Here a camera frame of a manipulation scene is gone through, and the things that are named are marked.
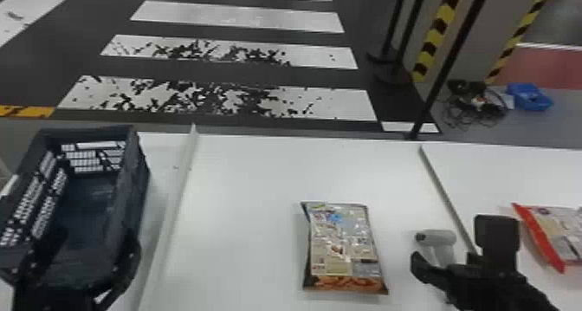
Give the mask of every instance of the chip bag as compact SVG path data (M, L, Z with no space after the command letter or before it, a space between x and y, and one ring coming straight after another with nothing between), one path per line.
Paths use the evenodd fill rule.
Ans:
M387 295L366 207L301 206L311 227L303 288Z

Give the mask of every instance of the hazard stripe tape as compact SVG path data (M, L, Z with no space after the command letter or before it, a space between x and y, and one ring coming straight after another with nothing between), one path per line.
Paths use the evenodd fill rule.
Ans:
M521 42L523 36L526 34L527 29L534 23L535 18L540 14L541 9L546 4L547 0L533 0L533 7L528 11L528 13L521 19L521 23L518 26L517 30L515 31L514 35L511 36L511 39L505 44L505 48L503 48L503 52L494 66L491 68L491 71L487 75L487 79L485 83L490 85L495 82L497 76L501 73L503 68L506 64L508 64L509 58L511 58L511 54L513 54L515 50L515 46Z
M442 0L436 11L435 19L426 35L424 45L420 50L417 63L412 69L412 79L416 82L424 81L430 67L435 62L438 48L443 45L449 26L455 21L456 9L461 0Z
M54 107L0 105L0 117L48 118L54 111Z

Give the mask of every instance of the white table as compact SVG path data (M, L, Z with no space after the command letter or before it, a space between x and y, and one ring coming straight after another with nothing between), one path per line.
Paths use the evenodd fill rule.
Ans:
M423 152L448 201L473 239L476 214L517 217L511 203L582 206L582 151L426 143ZM562 311L580 310L582 267L559 274L521 231L518 268Z
M113 305L113 311L137 310L152 265L153 254L158 246L168 201L174 192L182 190L184 163L189 163L192 155L186 134L140 133L140 144L144 150L152 175L148 186L144 216L142 218L139 241L142 245L142 259L131 287ZM0 282L0 305L9 310L12 288Z
M390 295L301 289L308 200L369 207ZM409 271L418 230L455 228L418 143L200 135L177 214L140 311L450 308Z

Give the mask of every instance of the blue box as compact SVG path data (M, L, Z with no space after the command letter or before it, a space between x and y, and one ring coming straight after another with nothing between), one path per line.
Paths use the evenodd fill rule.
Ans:
M530 82L513 82L508 85L508 94L515 98L515 105L527 111L546 111L553 100L545 96Z

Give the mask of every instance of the food package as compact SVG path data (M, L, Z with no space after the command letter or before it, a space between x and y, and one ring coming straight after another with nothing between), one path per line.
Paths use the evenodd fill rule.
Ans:
M303 288L387 295L366 207L301 206L310 223Z
M560 273L582 264L582 209L513 204L543 257Z

